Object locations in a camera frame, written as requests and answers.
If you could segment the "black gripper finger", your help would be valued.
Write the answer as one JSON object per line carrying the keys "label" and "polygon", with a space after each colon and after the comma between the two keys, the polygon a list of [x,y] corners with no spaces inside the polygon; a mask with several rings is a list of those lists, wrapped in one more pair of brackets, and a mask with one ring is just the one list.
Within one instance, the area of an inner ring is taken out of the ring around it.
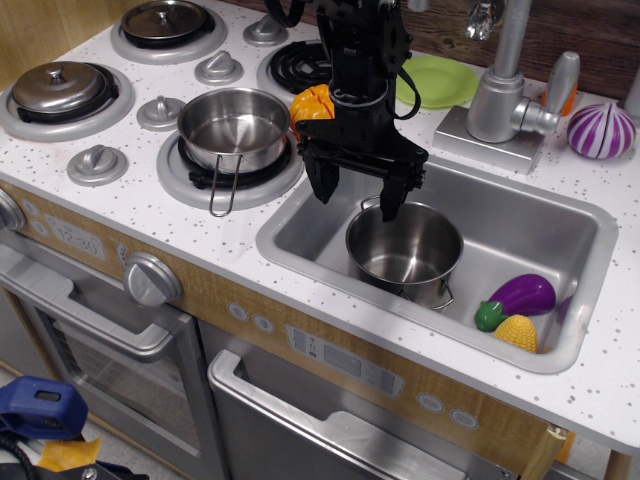
{"label": "black gripper finger", "polygon": [[334,164],[336,152],[308,147],[302,157],[316,198],[327,204],[339,183],[339,167]]}
{"label": "black gripper finger", "polygon": [[384,222],[393,221],[410,191],[420,188],[424,180],[423,165],[393,162],[383,179],[380,210]]}

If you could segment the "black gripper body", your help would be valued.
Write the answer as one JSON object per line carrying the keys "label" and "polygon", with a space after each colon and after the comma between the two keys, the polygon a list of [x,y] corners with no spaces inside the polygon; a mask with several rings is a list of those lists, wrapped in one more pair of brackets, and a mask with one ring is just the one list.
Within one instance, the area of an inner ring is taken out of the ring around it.
{"label": "black gripper body", "polygon": [[308,148],[335,151],[334,164],[340,168],[384,179],[393,162],[420,163],[428,153],[402,136],[395,126],[395,94],[387,89],[375,100],[365,97],[337,98],[330,90],[335,118],[302,120],[300,155]]}

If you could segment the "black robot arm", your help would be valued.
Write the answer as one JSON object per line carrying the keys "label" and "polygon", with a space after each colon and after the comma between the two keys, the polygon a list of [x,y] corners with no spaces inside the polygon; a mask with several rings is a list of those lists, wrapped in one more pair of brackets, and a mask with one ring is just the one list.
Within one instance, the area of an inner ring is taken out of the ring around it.
{"label": "black robot arm", "polygon": [[412,36],[397,1],[314,1],[319,36],[331,65],[331,119],[298,120],[299,154],[315,196],[327,203],[349,169],[382,179],[380,210],[396,218],[407,194],[421,187],[427,151],[396,128],[402,115],[396,83]]}

